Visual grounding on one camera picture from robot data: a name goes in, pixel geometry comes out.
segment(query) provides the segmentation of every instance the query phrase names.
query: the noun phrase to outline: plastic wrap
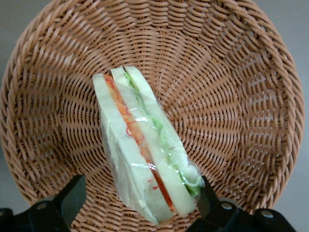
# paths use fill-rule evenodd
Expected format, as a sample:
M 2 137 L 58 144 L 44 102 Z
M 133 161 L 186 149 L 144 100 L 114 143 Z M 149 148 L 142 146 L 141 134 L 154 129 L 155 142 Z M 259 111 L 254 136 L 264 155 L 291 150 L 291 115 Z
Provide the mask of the plastic wrap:
M 192 212 L 202 177 L 154 95 L 100 77 L 103 147 L 121 200 L 156 224 Z

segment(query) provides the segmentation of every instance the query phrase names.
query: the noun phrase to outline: woven basket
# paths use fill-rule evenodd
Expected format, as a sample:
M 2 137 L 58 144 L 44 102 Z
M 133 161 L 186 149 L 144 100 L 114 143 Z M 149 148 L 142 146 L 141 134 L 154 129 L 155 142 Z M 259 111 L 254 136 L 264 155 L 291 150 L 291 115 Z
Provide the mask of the woven basket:
M 55 0 L 20 36 L 1 87 L 1 141 L 28 202 L 85 174 L 73 231 L 157 228 L 117 197 L 102 148 L 95 73 L 135 65 L 190 159 L 219 196 L 271 207 L 304 129 L 301 83 L 267 16 L 250 0 Z

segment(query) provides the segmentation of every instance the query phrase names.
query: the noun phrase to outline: rattan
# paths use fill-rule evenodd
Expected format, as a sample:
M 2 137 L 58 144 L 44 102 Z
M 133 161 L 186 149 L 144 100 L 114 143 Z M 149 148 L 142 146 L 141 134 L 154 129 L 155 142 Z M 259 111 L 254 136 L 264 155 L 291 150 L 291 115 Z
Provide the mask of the rattan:
M 274 25 L 250 0 L 55 0 L 20 36 L 1 87 L 1 141 L 28 202 L 85 174 L 72 231 L 157 228 L 118 199 L 91 77 L 135 65 L 219 196 L 271 207 L 295 166 L 302 88 Z

